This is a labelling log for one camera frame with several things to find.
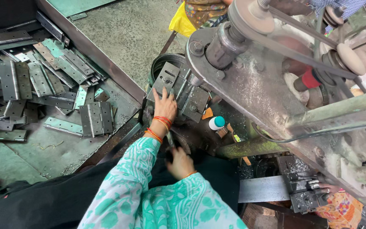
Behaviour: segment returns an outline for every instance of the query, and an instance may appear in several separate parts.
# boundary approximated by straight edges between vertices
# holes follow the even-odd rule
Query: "yellow plastic bag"
[[[172,18],[169,24],[170,31],[176,31],[181,35],[189,37],[192,33],[196,31],[196,28],[191,24],[186,16],[185,3],[179,6],[175,16]]]

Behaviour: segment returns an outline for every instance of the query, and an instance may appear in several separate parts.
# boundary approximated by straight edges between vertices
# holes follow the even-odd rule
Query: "blue patterned fabric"
[[[333,8],[345,6],[347,7],[342,15],[345,20],[349,16],[356,13],[361,7],[364,6],[366,0],[309,0],[309,4],[316,12],[316,17],[320,14],[322,8],[330,4]],[[331,26],[326,27],[326,33],[330,32],[333,28]]]
[[[107,174],[79,224],[92,228],[245,229],[200,173],[148,190],[160,143],[140,138]]]

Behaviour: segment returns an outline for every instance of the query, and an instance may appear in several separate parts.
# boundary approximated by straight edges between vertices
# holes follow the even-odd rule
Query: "bracelet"
[[[170,127],[164,121],[162,121],[160,119],[153,119],[153,120],[158,120],[159,122],[161,122],[163,125],[165,125],[166,130],[169,131]]]
[[[147,128],[148,130],[145,130],[145,133],[150,133],[153,137],[155,137],[159,142],[160,144],[163,143],[163,140],[157,135],[155,134],[151,129]]]
[[[162,120],[164,120],[164,121],[168,122],[168,123],[169,123],[169,126],[171,126],[171,125],[172,125],[172,122],[171,122],[168,118],[165,118],[165,117],[162,117],[162,116],[155,116],[155,117],[153,117],[153,118],[156,118],[156,119],[162,119]]]
[[[190,176],[190,175],[193,175],[193,174],[195,174],[195,173],[197,173],[197,170],[195,170],[194,172],[188,173],[185,177],[183,177],[183,179],[185,179],[186,177],[188,177],[188,176]]]

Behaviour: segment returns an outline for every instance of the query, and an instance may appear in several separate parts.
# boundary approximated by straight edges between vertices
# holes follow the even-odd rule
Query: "teal bottle cap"
[[[218,127],[223,127],[225,125],[225,120],[223,117],[221,116],[217,116],[215,119],[214,119],[214,124],[216,124],[216,126]]]

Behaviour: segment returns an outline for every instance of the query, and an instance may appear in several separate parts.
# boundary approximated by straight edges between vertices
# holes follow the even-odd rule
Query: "white plastic bottle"
[[[219,130],[221,129],[221,127],[223,127],[225,125],[225,120],[223,117],[221,116],[217,116],[217,117],[213,117],[210,121],[209,121],[209,127],[212,130]]]

